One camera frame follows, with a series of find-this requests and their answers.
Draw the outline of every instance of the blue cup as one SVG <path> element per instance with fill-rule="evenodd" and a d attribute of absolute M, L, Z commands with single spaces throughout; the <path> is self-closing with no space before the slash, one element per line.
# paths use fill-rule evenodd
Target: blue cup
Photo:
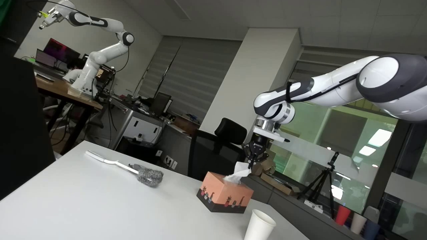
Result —
<path fill-rule="evenodd" d="M 373 221 L 367 220 L 363 238 L 366 240 L 375 240 L 379 230 L 380 225 L 374 223 Z"/>

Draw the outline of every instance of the tissue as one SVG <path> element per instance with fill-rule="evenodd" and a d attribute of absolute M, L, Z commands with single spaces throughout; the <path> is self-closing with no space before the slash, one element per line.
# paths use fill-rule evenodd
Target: tissue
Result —
<path fill-rule="evenodd" d="M 242 177 L 247 177 L 251 173 L 251 169 L 248 168 L 249 163 L 237 162 L 234 166 L 234 173 L 224 177 L 225 181 L 240 184 Z"/>

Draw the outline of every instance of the red cup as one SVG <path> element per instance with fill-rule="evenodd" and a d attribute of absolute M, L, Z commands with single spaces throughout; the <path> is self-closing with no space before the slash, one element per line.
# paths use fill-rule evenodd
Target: red cup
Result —
<path fill-rule="evenodd" d="M 338 208 L 338 214 L 336 215 L 335 222 L 338 223 L 338 225 L 344 225 L 345 221 L 350 215 L 350 212 L 350 209 L 340 205 Z"/>

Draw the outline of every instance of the ceiling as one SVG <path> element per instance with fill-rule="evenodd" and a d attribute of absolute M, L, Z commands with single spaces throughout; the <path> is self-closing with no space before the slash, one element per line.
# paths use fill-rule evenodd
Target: ceiling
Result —
<path fill-rule="evenodd" d="M 298 27 L 304 45 L 427 53 L 427 0 L 125 0 L 163 35 L 243 40 L 248 27 Z"/>

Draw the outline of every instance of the white pillar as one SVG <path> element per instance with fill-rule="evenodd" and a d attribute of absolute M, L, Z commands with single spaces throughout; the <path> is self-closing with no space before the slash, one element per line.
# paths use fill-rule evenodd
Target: white pillar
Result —
<path fill-rule="evenodd" d="M 300 51 L 298 29 L 250 28 L 200 129 L 213 134 L 226 117 L 252 134 L 255 97 L 285 83 Z"/>

